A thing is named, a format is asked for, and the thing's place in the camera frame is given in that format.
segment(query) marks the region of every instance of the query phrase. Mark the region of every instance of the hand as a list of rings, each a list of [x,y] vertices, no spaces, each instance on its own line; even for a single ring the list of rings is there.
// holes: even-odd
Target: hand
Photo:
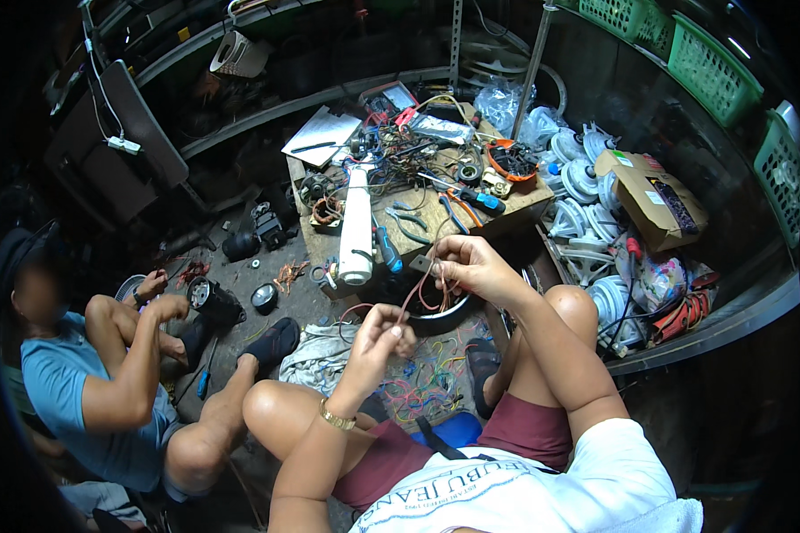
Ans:
[[[432,271],[498,307],[509,308],[530,286],[493,250],[483,237],[451,235],[437,241],[429,254]],[[442,288],[440,279],[436,287]]]
[[[162,294],[166,287],[169,285],[169,275],[165,270],[155,270],[149,275],[145,276],[142,283],[136,288],[136,293],[145,299],[151,299]]]
[[[189,314],[189,300],[186,296],[164,294],[148,304],[142,315],[146,313],[152,313],[158,322],[166,322],[172,318],[184,319]]]
[[[394,305],[376,304],[364,319],[350,348],[350,360],[344,368],[341,380],[326,409],[342,418],[356,415],[362,402],[370,396],[385,376],[388,355],[395,352],[400,357],[411,357],[415,353],[416,337],[412,327],[405,321],[396,325],[400,308]]]

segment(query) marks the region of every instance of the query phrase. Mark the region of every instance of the maroon shorts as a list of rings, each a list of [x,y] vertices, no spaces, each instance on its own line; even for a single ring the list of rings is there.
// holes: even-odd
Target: maroon shorts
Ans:
[[[433,454],[393,421],[369,432],[376,440],[332,492],[362,512],[401,479],[419,471]],[[563,408],[536,405],[505,392],[477,442],[469,445],[502,449],[562,472],[572,451],[572,433]]]

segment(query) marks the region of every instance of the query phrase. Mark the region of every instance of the blue t-shirt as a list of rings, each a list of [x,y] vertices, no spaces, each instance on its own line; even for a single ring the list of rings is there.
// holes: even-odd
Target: blue t-shirt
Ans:
[[[163,472],[163,434],[177,420],[169,395],[158,385],[151,422],[121,433],[87,433],[83,386],[87,375],[110,379],[86,339],[86,319],[67,313],[57,338],[29,338],[21,345],[21,371],[30,402],[44,425],[81,464],[107,481],[148,492]]]

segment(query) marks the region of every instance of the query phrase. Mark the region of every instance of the knee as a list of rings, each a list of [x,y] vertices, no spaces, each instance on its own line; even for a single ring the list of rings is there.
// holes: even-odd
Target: knee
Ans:
[[[190,485],[202,485],[203,480],[215,479],[227,460],[228,451],[211,439],[203,438],[198,431],[176,432],[166,447],[168,466],[189,477]]]
[[[270,419],[278,412],[280,389],[280,382],[263,379],[252,386],[243,398],[243,418],[246,427],[258,440],[261,440],[261,428],[270,426]]]
[[[568,316],[574,320],[586,320],[595,325],[598,323],[596,302],[576,285],[555,285],[545,293],[545,300],[555,308],[557,314],[564,319]]]
[[[86,304],[87,317],[89,316],[104,316],[112,314],[112,305],[117,303],[115,299],[104,294],[96,294],[89,299]]]

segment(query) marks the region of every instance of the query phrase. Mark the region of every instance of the wooden table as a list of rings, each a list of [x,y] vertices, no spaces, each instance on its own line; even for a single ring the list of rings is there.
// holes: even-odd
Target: wooden table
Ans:
[[[460,105],[462,106],[466,116],[469,118],[472,117],[476,112],[470,103],[461,102]],[[501,138],[501,135],[498,133],[498,131],[486,120],[481,120],[479,131],[487,135],[494,135]],[[456,157],[457,151],[454,148],[446,148],[445,150],[441,150],[439,155],[436,156],[435,164],[441,165],[444,168],[449,168],[450,166],[456,164],[456,162],[451,159]],[[290,173],[293,190],[297,191],[303,178],[305,178],[305,167],[303,162],[299,159],[288,156],[288,171]],[[334,172],[341,172],[341,170],[338,167],[329,167],[329,170],[326,170],[324,174],[331,176]],[[425,250],[429,249],[429,245],[422,245],[414,240],[408,239],[405,235],[403,235],[400,229],[397,228],[394,219],[385,214],[384,208],[390,207],[395,200],[402,201],[405,204],[414,207],[421,202],[423,195],[426,195],[427,199],[423,207],[419,208],[419,212],[420,218],[427,224],[427,231],[425,232],[417,224],[409,221],[402,221],[401,223],[411,233],[420,235],[430,241],[433,241],[435,240],[435,232],[438,229],[438,226],[440,226],[444,219],[448,217],[448,214],[444,209],[444,206],[439,203],[438,196],[432,188],[427,188],[426,192],[425,190],[418,188],[417,190],[409,189],[397,193],[389,193],[378,199],[376,196],[373,197],[373,214],[376,216],[376,220],[379,221],[380,224],[383,224],[388,230],[389,238],[403,256],[404,263],[406,264],[408,264],[411,259],[414,259],[418,253],[423,253]],[[340,236],[322,235],[315,232],[309,223],[309,218],[311,216],[310,208],[302,203],[302,201],[299,199],[299,195],[294,194],[294,197],[296,198],[297,209],[299,210],[300,228],[303,233],[305,245],[308,248],[311,262],[313,264],[323,263],[326,261],[326,258],[339,255],[341,241]],[[482,213],[480,210],[477,210],[477,212],[480,214],[480,219],[483,221],[483,228],[477,228],[474,226],[469,215],[456,204],[454,204],[454,212],[466,225],[466,227],[469,228],[472,235],[483,235],[487,238],[491,238],[515,228],[519,223],[524,223],[524,221],[521,220],[522,217],[520,213],[525,211],[528,207],[549,201],[552,198],[554,198],[554,194],[543,180],[531,179],[527,182],[512,184],[512,190],[510,191],[509,196],[503,199],[507,209],[501,216],[493,219]],[[444,237],[446,235],[455,235],[458,233],[459,229],[452,222],[448,222],[442,227],[442,230],[438,236]],[[382,257],[378,252],[374,257],[376,258],[377,263],[382,264]],[[373,276],[377,277],[381,270],[387,271],[384,267],[374,267]],[[360,286],[347,286],[345,283],[339,282],[338,290],[332,291],[329,287],[324,287],[324,293],[327,293],[331,298],[344,298],[346,296],[355,294],[360,288]]]

